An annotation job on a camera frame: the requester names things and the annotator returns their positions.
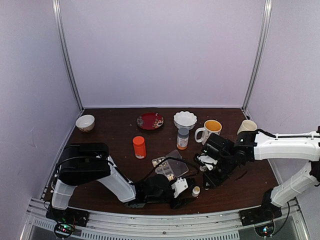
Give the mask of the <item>small white dropper bottle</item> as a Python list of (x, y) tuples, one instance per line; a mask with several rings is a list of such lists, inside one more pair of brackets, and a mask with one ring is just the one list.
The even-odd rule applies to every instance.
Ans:
[(201, 192), (201, 189), (199, 186), (195, 186), (193, 189), (192, 189), (192, 193), (191, 195), (194, 197), (194, 198), (197, 198), (199, 196)]

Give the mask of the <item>left aluminium frame post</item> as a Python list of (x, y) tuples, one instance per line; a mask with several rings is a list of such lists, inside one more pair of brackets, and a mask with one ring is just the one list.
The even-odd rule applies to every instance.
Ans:
[(58, 32), (59, 42), (60, 42), (60, 46), (61, 46), (61, 50), (62, 50), (63, 62), (64, 62), (66, 73), (67, 73), (67, 78), (70, 83), (71, 91), (72, 91), (73, 96), (75, 98), (77, 107), (78, 107), (79, 111), (81, 112), (84, 110), (84, 107), (83, 107), (81, 97), (79, 94), (79, 90), (78, 90), (78, 87), (76, 84), (76, 80), (75, 80), (75, 76), (74, 76), (74, 72), (73, 72), (73, 68), (72, 68), (72, 64), (71, 64), (70, 54), (68, 51), (60, 1), (59, 0), (52, 0), (52, 7), (53, 7), (53, 14), (54, 14), (55, 23), (56, 23), (57, 32)]

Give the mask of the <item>aluminium frame post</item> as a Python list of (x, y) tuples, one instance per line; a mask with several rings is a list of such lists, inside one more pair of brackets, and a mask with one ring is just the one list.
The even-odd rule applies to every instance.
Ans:
[(255, 55), (253, 68), (252, 68), (251, 75), (250, 75), (248, 88), (247, 88), (245, 98), (244, 98), (242, 108), (241, 108), (241, 110), (244, 113), (248, 112), (250, 99), (251, 99), (253, 91), (254, 91), (255, 83), (257, 81), (259, 69), (261, 66), (262, 59), (263, 59), (263, 53), (264, 53), (264, 49), (266, 46), (268, 33), (269, 33), (269, 29), (270, 29), (270, 23), (271, 23), (272, 5), (273, 5), (272, 0), (265, 0), (264, 1), (264, 10), (263, 10), (263, 15), (262, 15), (262, 20), (261, 20), (261, 27), (260, 27), (260, 34), (259, 34), (256, 55)]
[(76, 80), (75, 80), (75, 76), (74, 76), (74, 72), (73, 72), (73, 68), (72, 68), (72, 64), (71, 64), (70, 54), (68, 51), (60, 1), (59, 0), (52, 0), (52, 7), (53, 7), (53, 14), (54, 14), (55, 23), (56, 23), (57, 32), (58, 32), (59, 42), (60, 42), (60, 46), (61, 46), (61, 50), (62, 50), (63, 62), (64, 62), (66, 73), (67, 73), (67, 78), (70, 83), (71, 91), (72, 91), (73, 96), (75, 98), (77, 107), (78, 107), (79, 111), (81, 112), (84, 110), (84, 107), (83, 107), (81, 97), (79, 94), (79, 90), (78, 90), (78, 87), (76, 84)]

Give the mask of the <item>small white pill bottle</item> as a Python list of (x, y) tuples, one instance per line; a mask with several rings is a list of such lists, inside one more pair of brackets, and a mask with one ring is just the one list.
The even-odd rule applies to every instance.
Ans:
[(205, 172), (205, 171), (207, 170), (207, 167), (206, 167), (206, 166), (200, 166), (200, 167), (199, 167), (199, 170), (200, 170), (201, 172)]

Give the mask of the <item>white ceramic bowl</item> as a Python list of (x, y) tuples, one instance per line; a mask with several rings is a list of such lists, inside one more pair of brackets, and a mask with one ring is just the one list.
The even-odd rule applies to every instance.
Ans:
[(82, 115), (79, 117), (76, 122), (75, 126), (81, 131), (81, 132), (90, 132), (95, 127), (95, 117), (90, 114)]

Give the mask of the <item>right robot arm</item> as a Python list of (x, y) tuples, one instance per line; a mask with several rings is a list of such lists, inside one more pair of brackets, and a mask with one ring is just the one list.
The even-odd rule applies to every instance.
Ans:
[(262, 129), (241, 131), (235, 141), (212, 134), (194, 161), (207, 170), (207, 189), (220, 186), (235, 168), (262, 160), (299, 160), (305, 165), (282, 184), (264, 193), (256, 210), (259, 220), (268, 220), (276, 209), (320, 183), (320, 132), (270, 133)]

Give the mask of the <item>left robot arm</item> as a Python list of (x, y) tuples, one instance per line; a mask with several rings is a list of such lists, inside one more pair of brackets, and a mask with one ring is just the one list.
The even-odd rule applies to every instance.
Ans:
[(128, 208), (143, 208), (146, 204), (169, 204), (182, 208), (195, 201), (182, 198), (181, 193), (195, 186), (193, 177), (169, 180), (163, 174), (148, 173), (138, 182), (128, 179), (117, 167), (105, 143), (79, 143), (64, 148), (55, 168), (55, 185), (50, 200), (52, 213), (61, 222), (72, 218), (68, 207), (75, 188), (98, 181)]

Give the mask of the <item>red floral plate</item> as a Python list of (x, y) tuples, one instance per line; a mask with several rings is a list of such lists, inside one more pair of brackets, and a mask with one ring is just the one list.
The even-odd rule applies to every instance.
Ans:
[(164, 124), (164, 118), (157, 112), (147, 112), (136, 119), (136, 124), (143, 130), (156, 130)]

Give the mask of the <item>orange pill bottle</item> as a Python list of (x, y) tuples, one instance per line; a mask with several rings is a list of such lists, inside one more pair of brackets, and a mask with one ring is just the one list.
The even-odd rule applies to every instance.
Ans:
[(144, 159), (147, 156), (145, 138), (142, 136), (135, 136), (132, 140), (134, 154), (137, 159)]

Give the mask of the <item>aluminium front rail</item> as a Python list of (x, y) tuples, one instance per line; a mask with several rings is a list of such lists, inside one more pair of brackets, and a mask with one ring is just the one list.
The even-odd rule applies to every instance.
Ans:
[(43, 200), (31, 199), (20, 240), (308, 240), (296, 200), (282, 217), (242, 226), (238, 210), (184, 215), (135, 215), (89, 211), (86, 227), (57, 226)]

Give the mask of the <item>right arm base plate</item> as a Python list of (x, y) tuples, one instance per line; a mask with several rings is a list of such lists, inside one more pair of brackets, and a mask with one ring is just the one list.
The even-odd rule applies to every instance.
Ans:
[(239, 211), (242, 226), (256, 225), (272, 221), (282, 216), (282, 210), (276, 206), (259, 206)]

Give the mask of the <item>grey cap pill bottle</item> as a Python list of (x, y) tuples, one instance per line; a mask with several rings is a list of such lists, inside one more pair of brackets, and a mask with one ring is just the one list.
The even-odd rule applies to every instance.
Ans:
[(185, 150), (188, 147), (189, 130), (185, 127), (181, 127), (177, 132), (176, 146), (179, 150)]

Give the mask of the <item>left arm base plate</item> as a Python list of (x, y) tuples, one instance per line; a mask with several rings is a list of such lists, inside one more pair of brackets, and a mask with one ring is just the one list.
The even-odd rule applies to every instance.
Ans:
[(73, 226), (86, 227), (89, 220), (89, 215), (89, 212), (85, 210), (79, 210), (69, 207), (65, 210), (61, 210), (55, 209), (50, 205), (45, 217), (47, 219), (70, 224)]

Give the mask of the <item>clear plastic pill organizer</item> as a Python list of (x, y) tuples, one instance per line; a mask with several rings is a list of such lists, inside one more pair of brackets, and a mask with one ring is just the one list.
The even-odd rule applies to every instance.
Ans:
[(169, 157), (182, 159), (182, 156), (176, 149), (168, 153), (166, 156), (153, 159), (151, 161), (153, 167), (161, 162), (161, 164), (154, 170), (156, 174), (164, 175), (168, 178), (169, 181), (171, 181), (183, 176), (189, 171), (189, 168), (184, 162), (176, 161), (171, 158), (163, 161), (165, 158)]

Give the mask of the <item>white scalloped bowl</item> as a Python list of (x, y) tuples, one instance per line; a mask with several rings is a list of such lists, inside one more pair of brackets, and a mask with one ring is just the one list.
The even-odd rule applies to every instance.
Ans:
[(192, 130), (197, 121), (197, 116), (189, 111), (180, 111), (173, 116), (173, 123), (178, 129), (187, 128), (188, 130)]

